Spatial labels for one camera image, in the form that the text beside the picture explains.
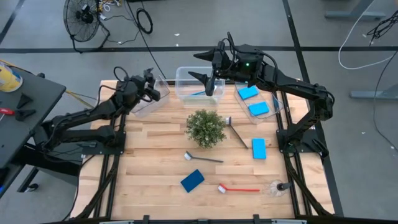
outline yellow container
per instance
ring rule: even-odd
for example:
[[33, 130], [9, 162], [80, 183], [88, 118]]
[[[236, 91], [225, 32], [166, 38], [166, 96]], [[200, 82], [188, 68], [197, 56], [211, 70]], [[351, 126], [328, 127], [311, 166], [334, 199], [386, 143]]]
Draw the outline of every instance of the yellow container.
[[23, 79], [5, 64], [0, 62], [0, 91], [12, 92], [21, 87]]

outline floor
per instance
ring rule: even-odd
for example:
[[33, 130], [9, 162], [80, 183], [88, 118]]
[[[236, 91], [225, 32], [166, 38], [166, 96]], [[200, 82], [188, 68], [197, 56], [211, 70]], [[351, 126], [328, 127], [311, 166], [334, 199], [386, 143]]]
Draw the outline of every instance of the floor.
[[[71, 91], [96, 96], [100, 80], [113, 79], [112, 69], [120, 65], [132, 75], [155, 67], [142, 37], [124, 45], [106, 43], [113, 52], [92, 54], [71, 52], [72, 42], [63, 25], [63, 1], [3, 0], [0, 7], [0, 30], [6, 24], [18, 3], [22, 7], [9, 27], [4, 39], [0, 38], [0, 58], [34, 73], [43, 72], [46, 78], [65, 85]], [[326, 10], [351, 10], [358, 1], [289, 0], [298, 39], [302, 47], [339, 47], [353, 21], [337, 21], [323, 17]], [[131, 3], [137, 9], [140, 3]], [[145, 35], [151, 47], [212, 46], [230, 31], [236, 44], [284, 46], [290, 51], [267, 51], [288, 76], [302, 78], [294, 42], [282, 1], [251, 0], [166, 0], [144, 3], [154, 22], [154, 32]], [[390, 16], [398, 10], [395, 0], [375, 1], [372, 11]], [[125, 8], [112, 7], [105, 16], [126, 16]], [[378, 22], [360, 22], [347, 46], [366, 46], [364, 37]], [[105, 22], [111, 39], [124, 41], [134, 37], [137, 28], [131, 21], [117, 17]], [[398, 29], [374, 41], [374, 46], [397, 45]], [[95, 47], [103, 40], [99, 30], [92, 40], [77, 43], [77, 47]], [[29, 53], [35, 50], [41, 53]], [[175, 78], [181, 66], [208, 66], [192, 57], [194, 51], [153, 52], [167, 78]], [[393, 52], [343, 52], [343, 64], [350, 67], [376, 62]], [[334, 116], [324, 122], [326, 142], [330, 150], [338, 193], [346, 217], [381, 218], [398, 220], [398, 153], [376, 132], [373, 125], [371, 100], [354, 100], [351, 90], [373, 90], [385, 63], [361, 70], [345, 70], [338, 63], [337, 52], [303, 52], [305, 65], [312, 83], [319, 83], [336, 96]], [[395, 71], [398, 58], [386, 70], [380, 89], [398, 82]], [[398, 144], [398, 115], [395, 101], [378, 101], [376, 119], [381, 131]], [[49, 118], [81, 110], [83, 107], [65, 95]], [[60, 220], [69, 211], [76, 187], [63, 180], [39, 172], [34, 182], [40, 184], [36, 192], [16, 193], [16, 188], [29, 172], [26, 167], [13, 186], [0, 200], [2, 223], [43, 223]]]

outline black table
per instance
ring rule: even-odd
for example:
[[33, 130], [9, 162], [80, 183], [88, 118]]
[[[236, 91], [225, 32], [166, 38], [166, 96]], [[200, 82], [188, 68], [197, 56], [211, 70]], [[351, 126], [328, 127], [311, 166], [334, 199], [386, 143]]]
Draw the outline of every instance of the black table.
[[40, 126], [43, 120], [58, 103], [66, 88], [50, 80], [38, 77], [29, 72], [12, 68], [24, 80], [22, 86], [11, 93], [0, 92], [0, 108], [16, 110], [21, 94], [32, 98], [33, 101], [26, 104], [20, 110], [36, 110], [36, 113], [27, 117], [24, 121], [17, 121], [15, 116], [5, 115], [0, 121], [0, 169], [9, 169], [3, 190], [4, 194], [12, 181], [26, 164], [35, 166], [20, 189], [24, 191], [37, 173], [36, 167], [50, 169], [64, 174], [77, 175], [78, 165], [71, 162], [51, 162], [44, 158], [34, 145], [27, 143]]

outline blue sponge in container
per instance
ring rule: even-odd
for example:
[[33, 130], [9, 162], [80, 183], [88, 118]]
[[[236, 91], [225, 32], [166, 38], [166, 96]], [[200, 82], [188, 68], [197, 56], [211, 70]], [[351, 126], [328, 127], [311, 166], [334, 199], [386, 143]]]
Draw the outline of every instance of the blue sponge in container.
[[254, 97], [257, 94], [259, 94], [259, 91], [257, 90], [257, 88], [255, 86], [252, 86], [250, 88], [248, 88], [248, 87], [242, 88], [242, 89], [238, 90], [238, 93], [241, 96], [242, 100], [246, 100], [250, 97]]
[[269, 112], [268, 105], [265, 101], [250, 105], [248, 106], [248, 109], [253, 116], [262, 115]]

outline metal leg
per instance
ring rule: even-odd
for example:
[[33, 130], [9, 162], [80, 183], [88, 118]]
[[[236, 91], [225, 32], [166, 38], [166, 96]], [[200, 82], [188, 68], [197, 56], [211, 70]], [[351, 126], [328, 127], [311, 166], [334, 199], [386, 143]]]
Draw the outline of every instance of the metal leg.
[[24, 193], [27, 191], [33, 191], [35, 190], [38, 186], [37, 184], [30, 184], [33, 180], [33, 178], [35, 178], [36, 174], [38, 173], [38, 169], [36, 167], [33, 167], [33, 169], [30, 171], [30, 173], [28, 174], [28, 176], [25, 178], [25, 180], [23, 181], [23, 183], [21, 184], [21, 186], [19, 186], [17, 192], [20, 193]]
[[[351, 91], [349, 94], [352, 98], [373, 99], [374, 91]], [[384, 91], [376, 92], [377, 100], [398, 100], [398, 84], [391, 86]]]
[[61, 174], [78, 175], [80, 165], [74, 164], [69, 161], [64, 161], [53, 156], [47, 156], [48, 159], [38, 150], [29, 147], [22, 147], [19, 153], [14, 158], [13, 162], [16, 164], [29, 164], [35, 167], [44, 168], [59, 172]]
[[[351, 12], [345, 11], [327, 11], [325, 17], [327, 19], [358, 19], [359, 16], [372, 4], [374, 0], [360, 0], [360, 2], [355, 6]], [[374, 21], [380, 20], [386, 15], [382, 12], [365, 12], [362, 16], [362, 20]]]

